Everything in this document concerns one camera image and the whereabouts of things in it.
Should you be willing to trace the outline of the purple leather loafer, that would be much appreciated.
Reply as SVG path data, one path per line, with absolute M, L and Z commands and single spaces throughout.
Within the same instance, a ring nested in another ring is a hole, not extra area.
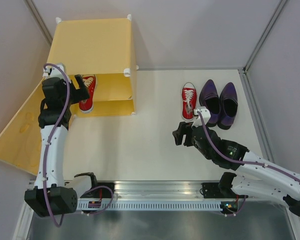
M 234 123 L 238 111 L 238 96 L 235 86 L 229 82 L 223 88 L 220 95 L 221 113 L 218 127 L 229 130 Z
M 210 119 L 208 120 L 208 127 L 215 127 L 220 117 L 220 99 L 217 93 L 216 86 L 212 79 L 208 80 L 203 86 L 200 95 L 199 103 L 205 106 L 210 112 Z

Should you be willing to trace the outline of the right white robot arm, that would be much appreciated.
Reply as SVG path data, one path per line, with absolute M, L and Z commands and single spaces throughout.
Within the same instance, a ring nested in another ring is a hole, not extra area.
M 218 192 L 223 197 L 235 195 L 268 199 L 287 206 L 300 217 L 300 174 L 278 166 L 225 139 L 205 126 L 181 122 L 172 132 L 176 145 L 195 147 L 206 159 L 226 169 Z

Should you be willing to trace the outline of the yellow plastic shoe cabinet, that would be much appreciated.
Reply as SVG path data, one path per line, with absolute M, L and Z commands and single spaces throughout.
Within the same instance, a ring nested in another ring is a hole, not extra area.
M 90 115 L 129 116 L 136 112 L 136 57 L 131 17 L 66 20 L 57 24 L 48 62 L 62 63 L 71 79 L 95 75 Z M 37 174 L 40 159 L 38 85 L 0 133 L 0 161 Z

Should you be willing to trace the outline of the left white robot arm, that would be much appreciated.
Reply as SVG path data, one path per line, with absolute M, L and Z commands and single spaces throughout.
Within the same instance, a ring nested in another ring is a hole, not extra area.
M 39 170 L 34 188 L 24 194 L 25 202 L 39 217 L 73 213 L 81 196 L 93 198 L 99 192 L 92 172 L 75 175 L 69 184 L 64 181 L 63 155 L 71 118 L 70 106 L 78 103 L 84 112 L 91 111 L 96 88 L 94 75 L 78 74 L 75 79 L 79 88 L 60 77 L 50 77 L 42 83 L 44 99 L 38 117 L 41 134 Z

